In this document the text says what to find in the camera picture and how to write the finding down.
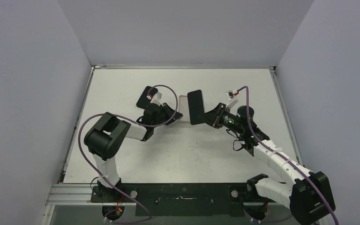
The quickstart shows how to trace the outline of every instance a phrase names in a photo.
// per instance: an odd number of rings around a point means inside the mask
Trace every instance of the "gray wall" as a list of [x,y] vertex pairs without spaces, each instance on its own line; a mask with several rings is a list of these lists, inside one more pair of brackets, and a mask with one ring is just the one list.
[[340,224],[360,224],[360,1],[315,0],[277,75],[305,164],[328,175]]
[[40,223],[89,73],[56,0],[0,0],[0,225]]
[[92,64],[277,65],[313,0],[58,0]]

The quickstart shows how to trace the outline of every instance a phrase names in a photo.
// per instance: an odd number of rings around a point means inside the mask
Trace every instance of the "white table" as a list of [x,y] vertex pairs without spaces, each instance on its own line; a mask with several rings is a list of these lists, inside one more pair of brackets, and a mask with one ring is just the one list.
[[[141,92],[147,85],[155,84],[172,87],[178,96],[201,89],[205,111],[219,102],[226,104],[228,90],[249,86],[250,106],[255,110],[258,127],[296,159],[268,69],[96,69],[80,122],[104,112],[137,119],[143,114],[143,109],[135,105]],[[174,109],[172,93],[161,87],[158,90],[163,94],[163,102]],[[238,99],[240,102],[232,109],[234,114],[239,106],[246,104],[245,91]],[[97,118],[85,126],[82,140],[96,121]],[[214,129],[206,124],[191,126],[177,121],[156,128],[147,142],[125,139],[116,156],[118,173],[125,183],[245,182],[261,173],[280,181],[268,166],[245,150],[233,151],[233,140],[225,127]],[[87,147],[83,148],[93,161]],[[96,176],[74,141],[64,183],[90,183]]]

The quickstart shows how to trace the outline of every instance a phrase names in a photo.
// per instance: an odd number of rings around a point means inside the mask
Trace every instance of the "screw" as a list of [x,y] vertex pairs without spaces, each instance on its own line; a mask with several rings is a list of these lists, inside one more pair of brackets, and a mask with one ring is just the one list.
[[238,197],[238,191],[233,190],[233,191],[231,192],[231,196],[234,197],[234,198]]
[[136,196],[137,196],[137,191],[131,191],[130,192],[130,197],[136,198]]

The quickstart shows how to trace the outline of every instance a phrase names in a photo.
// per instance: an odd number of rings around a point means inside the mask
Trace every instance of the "robotic arm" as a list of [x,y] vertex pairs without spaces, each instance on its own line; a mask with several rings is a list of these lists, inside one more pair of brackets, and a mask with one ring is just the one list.
[[307,176],[315,184],[332,210],[335,210],[335,203],[327,176],[322,172],[313,173],[283,153],[282,149],[278,148],[257,127],[253,121],[254,110],[251,107],[249,107],[249,118],[245,105],[238,108],[237,115],[231,114],[231,107],[238,102],[236,99],[238,91],[228,91],[226,93],[228,97],[227,105],[219,103],[213,110],[200,115],[198,119],[211,127],[226,127],[227,131],[231,130],[238,134],[238,141],[240,141],[242,148],[268,165],[285,181],[285,184],[278,183],[267,175],[260,174],[247,181],[247,189],[250,194],[267,197],[289,208],[295,219],[301,224],[311,224],[321,218],[320,224],[328,224],[325,216],[329,214],[329,210],[319,194],[305,178]]
[[[231,107],[238,102],[238,92],[239,90],[228,91],[228,104],[219,103],[198,119],[211,127],[226,127],[227,131],[234,132],[243,149],[263,161],[285,182],[276,182],[265,174],[257,175],[246,183],[248,195],[266,197],[282,204],[290,209],[302,225],[309,225],[317,220],[321,225],[329,224],[327,215],[333,214],[335,203],[327,176],[322,172],[313,173],[282,152],[282,149],[257,127],[253,121],[254,110],[251,107],[241,106],[237,110],[237,115],[231,114]],[[147,141],[153,135],[154,127],[168,120],[165,125],[169,125],[182,117],[181,113],[175,112],[166,103],[162,104],[161,96],[159,92],[149,96],[151,102],[136,124],[119,120],[118,117],[122,118],[121,116],[106,112],[84,138],[84,143],[93,154],[97,169],[102,174],[97,182],[98,189],[111,196],[113,201],[121,194],[105,179],[115,188],[121,185],[115,155],[123,140],[132,138]]]
[[[84,144],[93,154],[98,170],[115,186],[120,185],[115,155],[123,140],[132,138],[145,142],[154,134],[154,128],[142,125],[161,124],[173,115],[174,110],[166,103],[162,104],[161,97],[162,94],[158,92],[151,98],[143,116],[136,121],[138,124],[119,120],[116,115],[106,112],[86,134]],[[182,116],[181,113],[176,112],[174,118],[166,125],[173,123]],[[112,192],[113,196],[117,195],[117,192],[101,176],[98,178],[97,184],[99,188]]]

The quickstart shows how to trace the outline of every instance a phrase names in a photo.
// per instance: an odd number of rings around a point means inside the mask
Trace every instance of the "purple cable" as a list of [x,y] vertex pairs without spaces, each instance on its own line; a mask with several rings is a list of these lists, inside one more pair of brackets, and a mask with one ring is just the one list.
[[[259,222],[258,219],[255,219],[255,218],[251,217],[251,216],[249,215],[249,213],[246,213],[246,215],[247,215],[249,218],[253,219],[253,221]],[[291,215],[289,215],[289,216],[287,216],[287,217],[285,217],[285,218],[283,218],[283,219],[277,219],[277,220],[260,220],[260,223],[280,223],[280,222],[287,221],[287,220],[289,220],[289,219],[292,218],[292,217],[293,217],[293,216],[292,216],[292,214],[291,214]]]
[[164,84],[158,84],[158,85],[152,86],[152,87],[148,90],[147,95],[150,95],[150,91],[151,91],[153,88],[155,88],[155,87],[165,87],[165,88],[169,89],[169,90],[173,93],[174,98],[176,99],[176,108],[174,109],[173,115],[172,115],[167,121],[165,121],[165,122],[163,122],[163,123],[161,123],[161,124],[158,124],[158,125],[145,125],[145,124],[142,124],[142,123],[140,124],[141,126],[146,127],[146,128],[156,128],[156,127],[159,127],[159,126],[162,126],[162,125],[167,124],[168,122],[170,122],[170,121],[174,118],[174,116],[176,115],[176,112],[177,112],[177,108],[179,107],[179,100],[177,99],[176,93],[173,91],[172,88],[170,88],[169,86],[166,86],[166,85],[164,85]]
[[[90,160],[88,160],[88,158],[86,157],[85,155],[85,152],[83,151],[82,149],[82,146],[81,146],[81,133],[82,133],[82,130],[83,128],[85,127],[86,123],[89,122],[91,119],[97,117],[97,116],[102,116],[103,113],[101,114],[96,114],[96,115],[93,115],[91,117],[89,117],[88,119],[85,120],[85,122],[83,122],[82,126],[79,128],[79,133],[78,133],[78,147],[79,147],[79,150],[81,151],[81,154],[83,156],[83,158],[85,158],[86,162],[100,175],[101,178],[103,178],[103,180],[105,182],[107,182],[107,184],[109,184],[112,188],[114,188],[117,192],[123,194],[126,198],[132,200],[133,202],[135,202],[137,205],[139,205],[143,210],[145,210],[149,217],[148,218],[144,218],[144,219],[139,219],[139,220],[135,220],[135,221],[131,221],[131,222],[116,222],[116,221],[112,221],[113,223],[115,224],[135,224],[135,223],[140,223],[140,222],[144,222],[144,221],[147,221],[147,220],[150,220],[152,219],[152,215],[150,213],[150,211],[144,206],[142,205],[140,202],[138,202],[136,199],[133,199],[132,197],[130,197],[128,194],[126,194],[125,192],[121,191],[119,188],[117,188],[115,185],[113,185],[107,178],[105,178],[103,176],[103,173],[101,173],[101,171],[99,171],[93,164]],[[119,116],[119,115],[114,115],[114,116],[117,116],[117,117],[120,117],[120,118],[123,118],[123,119],[126,119],[126,120],[129,120],[128,118],[126,117],[123,117],[123,116]]]
[[[243,86],[242,88],[238,89],[237,91],[239,92],[240,90],[246,89],[246,114],[247,114],[247,124],[249,126],[250,132],[252,132],[253,137],[256,139],[257,142],[259,142],[263,147],[265,147],[267,150],[271,151],[271,152],[275,152],[273,149],[271,149],[269,146],[267,146],[266,144],[264,144],[262,141],[260,141],[260,139],[257,137],[257,135],[255,134],[255,132],[253,131],[252,128],[252,124],[250,122],[250,117],[249,117],[249,88],[247,86]],[[297,172],[299,172],[306,180],[307,182],[313,187],[313,189],[317,192],[317,194],[319,195],[319,197],[322,199],[323,203],[325,204],[326,208],[328,209],[329,213],[332,215],[333,220],[335,221],[335,225],[339,225],[339,221],[338,218],[336,217],[335,213],[333,212],[332,208],[330,207],[328,201],[325,199],[325,197],[322,195],[322,193],[320,192],[320,190],[317,188],[317,186],[310,180],[310,178],[308,178],[307,175],[305,175],[295,164],[293,164],[291,161],[288,161],[288,159],[282,155],[279,152],[275,152],[276,155],[280,156],[282,159],[284,159],[285,161],[288,162],[289,165],[291,165],[291,167],[293,167],[293,169],[295,169]]]

